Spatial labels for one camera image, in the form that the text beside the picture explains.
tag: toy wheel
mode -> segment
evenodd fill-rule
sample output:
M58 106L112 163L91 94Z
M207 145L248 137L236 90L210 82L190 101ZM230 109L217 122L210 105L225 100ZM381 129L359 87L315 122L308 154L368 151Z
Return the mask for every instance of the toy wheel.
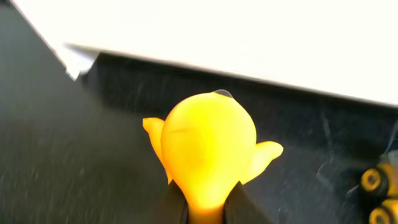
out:
M375 208L370 216L369 216L369 223L370 224L395 224L394 218L392 213L384 208L384 207L377 207Z
M388 191L387 175L380 169L371 168L365 171L361 178L362 188L376 197L384 197Z

